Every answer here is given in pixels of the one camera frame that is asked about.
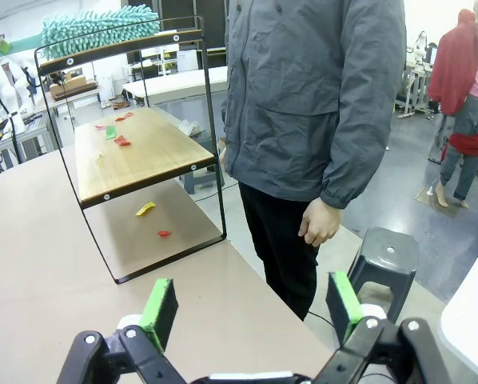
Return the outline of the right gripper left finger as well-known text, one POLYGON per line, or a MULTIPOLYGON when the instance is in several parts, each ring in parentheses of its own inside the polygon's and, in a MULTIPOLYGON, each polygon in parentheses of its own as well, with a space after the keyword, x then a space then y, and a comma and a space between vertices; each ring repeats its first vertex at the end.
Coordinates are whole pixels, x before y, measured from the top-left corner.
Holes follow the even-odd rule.
POLYGON ((178 309, 170 278, 158 279, 137 325, 126 325, 108 337, 84 330, 74 337, 58 383, 117 383, 137 374, 144 383, 183 383, 165 356, 178 309))

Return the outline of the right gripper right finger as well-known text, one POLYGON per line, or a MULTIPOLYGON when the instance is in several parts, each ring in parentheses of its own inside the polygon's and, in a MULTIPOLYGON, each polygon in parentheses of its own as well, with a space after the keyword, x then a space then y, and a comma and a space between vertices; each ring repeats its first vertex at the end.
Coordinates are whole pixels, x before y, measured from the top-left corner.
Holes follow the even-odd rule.
POLYGON ((326 303, 341 347, 315 383, 358 383, 370 365, 386 366, 395 383, 450 383, 444 359, 423 318, 396 325, 363 314, 345 272, 329 274, 326 303))

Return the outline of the person left hand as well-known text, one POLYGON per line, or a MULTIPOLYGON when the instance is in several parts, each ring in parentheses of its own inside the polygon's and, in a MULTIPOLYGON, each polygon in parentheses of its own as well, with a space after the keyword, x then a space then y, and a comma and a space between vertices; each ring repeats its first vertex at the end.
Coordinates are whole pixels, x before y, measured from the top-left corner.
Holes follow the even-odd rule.
POLYGON ((315 198, 303 213, 298 236, 302 237, 306 244, 318 247, 340 229, 342 214, 342 210, 315 198))

